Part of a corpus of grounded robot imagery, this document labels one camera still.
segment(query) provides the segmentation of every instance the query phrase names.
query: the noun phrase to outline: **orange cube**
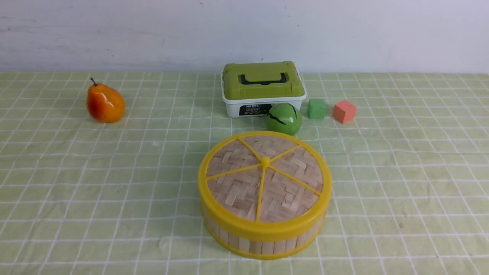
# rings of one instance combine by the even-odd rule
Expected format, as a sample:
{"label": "orange cube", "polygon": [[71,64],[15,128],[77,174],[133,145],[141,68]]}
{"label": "orange cube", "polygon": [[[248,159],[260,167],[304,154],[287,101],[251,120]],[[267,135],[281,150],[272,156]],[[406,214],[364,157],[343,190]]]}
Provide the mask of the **orange cube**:
{"label": "orange cube", "polygon": [[341,123],[346,123],[355,118],[356,106],[348,100],[343,100],[335,104],[333,117]]}

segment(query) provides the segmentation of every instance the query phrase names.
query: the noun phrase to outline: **foam block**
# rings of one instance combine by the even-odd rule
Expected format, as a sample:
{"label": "foam block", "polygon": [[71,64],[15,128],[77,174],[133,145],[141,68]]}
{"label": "foam block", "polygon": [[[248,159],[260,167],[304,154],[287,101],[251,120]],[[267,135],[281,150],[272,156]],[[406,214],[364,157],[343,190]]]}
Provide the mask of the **foam block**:
{"label": "foam block", "polygon": [[326,103],[324,99],[310,98],[307,105],[309,119],[324,119],[326,114]]}
{"label": "foam block", "polygon": [[343,100],[335,104],[333,117],[341,123],[346,123],[355,118],[356,106],[348,100]]}

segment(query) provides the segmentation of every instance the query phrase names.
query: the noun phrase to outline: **green lid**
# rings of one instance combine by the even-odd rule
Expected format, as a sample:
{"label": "green lid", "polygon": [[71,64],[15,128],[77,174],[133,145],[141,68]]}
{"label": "green lid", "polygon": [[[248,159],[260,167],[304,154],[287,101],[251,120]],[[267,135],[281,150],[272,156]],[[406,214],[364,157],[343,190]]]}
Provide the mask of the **green lid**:
{"label": "green lid", "polygon": [[291,61],[228,64],[224,67],[222,80],[224,96],[229,100],[297,97],[305,93]]}

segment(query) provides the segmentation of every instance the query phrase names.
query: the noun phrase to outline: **green ball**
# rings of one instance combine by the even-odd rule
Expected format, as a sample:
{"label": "green ball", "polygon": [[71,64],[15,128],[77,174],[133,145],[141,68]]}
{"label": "green ball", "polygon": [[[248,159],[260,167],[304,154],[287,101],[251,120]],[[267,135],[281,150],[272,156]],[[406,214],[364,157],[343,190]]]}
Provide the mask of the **green ball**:
{"label": "green ball", "polygon": [[270,131],[293,136],[301,128],[302,116],[291,104],[280,103],[270,108],[266,122]]}

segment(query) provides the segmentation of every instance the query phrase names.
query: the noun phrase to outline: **black handle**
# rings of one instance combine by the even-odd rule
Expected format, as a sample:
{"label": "black handle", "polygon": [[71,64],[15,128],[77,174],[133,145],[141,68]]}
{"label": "black handle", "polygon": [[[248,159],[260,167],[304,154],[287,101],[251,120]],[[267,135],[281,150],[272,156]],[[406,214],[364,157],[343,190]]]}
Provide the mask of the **black handle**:
{"label": "black handle", "polygon": [[261,85],[268,85],[272,83],[285,83],[287,82],[287,78],[285,77],[284,73],[281,73],[280,76],[282,77],[280,80],[271,80],[271,81],[247,81],[246,77],[244,74],[241,75],[241,84],[243,85],[252,85],[252,84],[261,84]]}

